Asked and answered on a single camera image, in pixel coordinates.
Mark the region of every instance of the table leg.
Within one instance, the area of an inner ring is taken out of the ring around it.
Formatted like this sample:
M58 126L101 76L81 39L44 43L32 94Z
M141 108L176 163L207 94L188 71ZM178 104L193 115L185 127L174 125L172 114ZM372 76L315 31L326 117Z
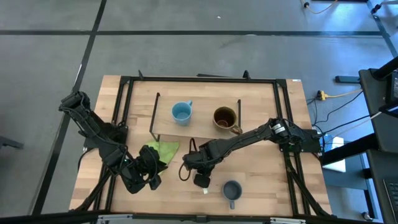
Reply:
M324 166L364 153L367 149L379 149L376 135L374 133L345 144L344 146L325 152L324 155L322 155L322 165Z

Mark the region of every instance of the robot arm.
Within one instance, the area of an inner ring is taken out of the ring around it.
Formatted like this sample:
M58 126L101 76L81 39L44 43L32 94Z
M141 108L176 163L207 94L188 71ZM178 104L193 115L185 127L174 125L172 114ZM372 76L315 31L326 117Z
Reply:
M92 147L97 147L99 156L110 174L120 175L127 190L135 194L146 184L155 190L161 183L159 172L167 168L159 161L159 154L149 146L143 146L139 156L133 158L125 145L127 126L105 123L90 109L90 99L86 93L76 92L62 100L59 107L71 117L80 128Z
M284 119L271 118L266 124L239 136L230 139L215 139L204 143L199 146L198 152L190 152L182 159L187 170L203 170L204 167L212 169L231 152L259 141L270 140L280 145L295 145L304 140L317 141L313 137L315 136L308 135L296 126L289 126Z

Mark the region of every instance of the black chair leg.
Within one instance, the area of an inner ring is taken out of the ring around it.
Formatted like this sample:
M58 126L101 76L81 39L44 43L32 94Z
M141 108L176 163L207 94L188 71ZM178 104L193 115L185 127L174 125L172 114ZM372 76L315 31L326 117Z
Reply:
M1 146L11 146L16 149L24 148L24 145L22 143L0 136L0 147Z
M374 6L374 8L372 9L371 13L375 14L377 12L377 10L379 10L381 8L381 5L377 4Z

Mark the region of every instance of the black floor stripe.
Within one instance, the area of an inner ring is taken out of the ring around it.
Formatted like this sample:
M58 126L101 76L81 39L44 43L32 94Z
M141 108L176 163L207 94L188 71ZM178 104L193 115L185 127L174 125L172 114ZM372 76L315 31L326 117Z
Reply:
M93 32L96 32L98 30L102 15L104 13L105 5L106 5L106 0L102 0L101 4L99 5L99 10L98 10L98 13L97 13L97 16L95 19L95 23L93 26L93 30L92 30ZM95 41L95 35L90 35L90 38L88 39L88 43L86 46L85 53L83 55L83 59L81 60L80 69L76 76L75 84L73 85L73 88L72 88L72 92L78 91L80 89L81 82L83 80L83 77L84 77L84 74L86 71L88 59L90 57L91 50L93 49L94 41ZM55 138L53 146L52 146L51 157L47 164L44 177L42 178L42 181L40 184L40 190L37 194L36 201L34 202L34 206L32 209L33 215L39 215L42 213L45 199L46 199L46 196L47 196L47 193L49 191L50 184L52 181L52 177L54 175L55 168L57 167L57 162L58 162L58 158L61 153L62 145L65 140L65 136L67 135L69 121L70 121L70 118L68 116L65 116L65 115L62 116L61 124L58 128L56 138Z
M366 4L368 5L369 10L371 11L373 9L372 3L370 1L367 1ZM384 38L384 41L387 44L388 49L391 51L392 56L393 57L398 56L397 50L391 42L390 35L387 33L386 29L384 28L383 24L381 23L380 18L376 15L372 15L372 16L373 16L374 21L376 22L377 27L379 28L379 30L381 32L382 37Z
M380 31L101 30L96 35L380 36Z
M0 30L0 35L91 35L91 30Z
M259 36L382 36L381 31L266 30L0 30L0 35L259 35Z

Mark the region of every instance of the white cable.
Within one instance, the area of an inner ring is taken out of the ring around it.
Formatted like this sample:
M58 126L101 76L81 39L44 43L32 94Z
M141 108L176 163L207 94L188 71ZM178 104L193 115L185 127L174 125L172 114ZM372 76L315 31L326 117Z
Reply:
M331 138L329 141L327 141L326 144L329 143L330 141L332 141L335 137L339 136L340 134L346 133L347 131L349 131L349 130L351 130L351 129L354 129L354 128L356 128L356 127L358 127L358 126L360 126L360 125L362 125L362 124L364 124L364 123L366 123L366 122L372 120L373 118L379 116L380 114L381 114L381 112L378 112L378 113L376 113L375 115L371 116L369 119L366 119L365 121L363 121L363 122L357 124L356 126L350 127L350 128L348 128L347 130L342 131L342 132L336 134L333 138Z
M312 12L313 14L319 14L319 13L322 13L322 12L325 12L326 10L328 10L332 5L334 5L336 2L337 2L338 0L335 0L334 2L332 2L328 7L326 7L326 9L324 9L324 10L321 10L321 11L319 11L319 12L314 12L314 11L312 11L312 9L310 8L310 5L307 5L307 6L305 6L310 12Z

